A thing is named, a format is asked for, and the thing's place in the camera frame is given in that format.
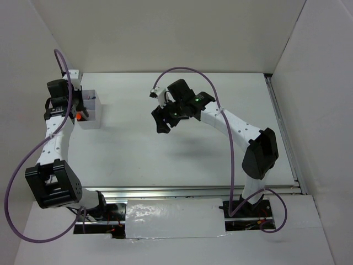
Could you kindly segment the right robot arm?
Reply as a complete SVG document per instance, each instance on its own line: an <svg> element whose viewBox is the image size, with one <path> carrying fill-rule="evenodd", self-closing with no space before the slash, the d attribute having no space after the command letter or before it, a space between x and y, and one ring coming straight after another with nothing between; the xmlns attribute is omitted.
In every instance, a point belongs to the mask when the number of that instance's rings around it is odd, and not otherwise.
<svg viewBox="0 0 353 265"><path fill-rule="evenodd" d="M267 174L279 157L274 131L248 124L218 106L206 92L195 94L183 79L167 88L152 88L149 96L158 100L158 106L152 111L157 133L167 134L181 120L195 118L230 137L242 149L242 169L247 178L240 196L240 209L244 215L254 216L260 209Z"/></svg>

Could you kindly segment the white foil cover sheet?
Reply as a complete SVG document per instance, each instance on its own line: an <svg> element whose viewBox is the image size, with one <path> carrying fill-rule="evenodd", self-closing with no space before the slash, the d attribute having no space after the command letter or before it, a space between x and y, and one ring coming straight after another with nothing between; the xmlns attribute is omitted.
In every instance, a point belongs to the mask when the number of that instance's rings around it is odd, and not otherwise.
<svg viewBox="0 0 353 265"><path fill-rule="evenodd" d="M128 239L182 239L226 234L220 198L129 200L125 214Z"/></svg>

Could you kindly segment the white pen holder container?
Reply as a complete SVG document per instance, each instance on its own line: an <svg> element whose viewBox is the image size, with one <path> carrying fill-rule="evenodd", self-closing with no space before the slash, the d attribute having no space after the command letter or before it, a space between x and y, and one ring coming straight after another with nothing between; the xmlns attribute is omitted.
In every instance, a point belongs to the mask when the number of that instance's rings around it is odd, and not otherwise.
<svg viewBox="0 0 353 265"><path fill-rule="evenodd" d="M96 99L87 100L88 96L96 96ZM82 97L88 114L80 112L84 117L84 121L78 121L79 126L84 130L99 129L101 125L102 105L96 90L82 90Z"/></svg>

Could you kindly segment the aluminium front rail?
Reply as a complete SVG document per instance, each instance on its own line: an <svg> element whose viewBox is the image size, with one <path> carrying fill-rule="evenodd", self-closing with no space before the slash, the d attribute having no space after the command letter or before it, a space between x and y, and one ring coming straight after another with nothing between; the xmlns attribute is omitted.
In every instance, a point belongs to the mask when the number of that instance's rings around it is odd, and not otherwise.
<svg viewBox="0 0 353 265"><path fill-rule="evenodd" d="M185 187L100 187L89 191L102 192L106 200L123 199L175 199L197 197L229 197L230 187L226 186L185 186Z"/></svg>

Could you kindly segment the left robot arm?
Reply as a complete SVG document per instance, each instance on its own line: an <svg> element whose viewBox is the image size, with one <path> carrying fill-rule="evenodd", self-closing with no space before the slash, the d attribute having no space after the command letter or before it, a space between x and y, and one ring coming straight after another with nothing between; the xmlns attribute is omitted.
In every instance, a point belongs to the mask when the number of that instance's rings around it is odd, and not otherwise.
<svg viewBox="0 0 353 265"><path fill-rule="evenodd" d="M47 83L50 97L45 104L44 120L48 141L43 145L36 165L25 170L25 179L42 209L84 207L95 220L108 216L109 207L99 191L84 190L69 166L68 148L77 113L88 117L84 106L81 79L66 77Z"/></svg>

